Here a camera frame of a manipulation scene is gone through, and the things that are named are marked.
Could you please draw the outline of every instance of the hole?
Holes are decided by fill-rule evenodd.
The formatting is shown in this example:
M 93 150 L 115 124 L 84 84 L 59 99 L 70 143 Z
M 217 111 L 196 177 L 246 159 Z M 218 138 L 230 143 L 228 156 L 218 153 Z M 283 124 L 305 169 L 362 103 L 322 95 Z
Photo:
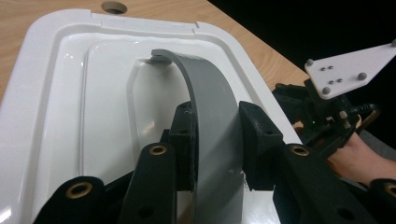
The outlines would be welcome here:
M 127 11 L 127 7 L 123 3 L 107 1 L 102 3 L 102 9 L 110 14 L 122 14 Z
M 137 211 L 137 214 L 141 218 L 151 217 L 153 213 L 154 209 L 151 206 L 143 206 Z
M 80 194 L 81 192 L 84 192 L 84 190 L 87 190 L 86 185 L 76 186 L 72 189 L 72 194 Z
M 303 147 L 292 147 L 290 150 L 292 153 L 299 155 L 299 156 L 309 155 L 309 151 Z
M 353 215 L 353 213 L 346 208 L 338 208 L 337 213 L 340 217 L 342 217 L 346 220 L 354 220 L 355 219 L 355 216 Z
M 92 189 L 89 182 L 81 182 L 70 187 L 66 192 L 66 197 L 70 199 L 78 199 L 87 195 Z
M 154 146 L 149 150 L 149 154 L 154 156 L 162 155 L 166 152 L 166 147 L 163 146 Z
M 396 198 L 396 185 L 388 183 L 385 185 L 385 190 L 388 194 Z

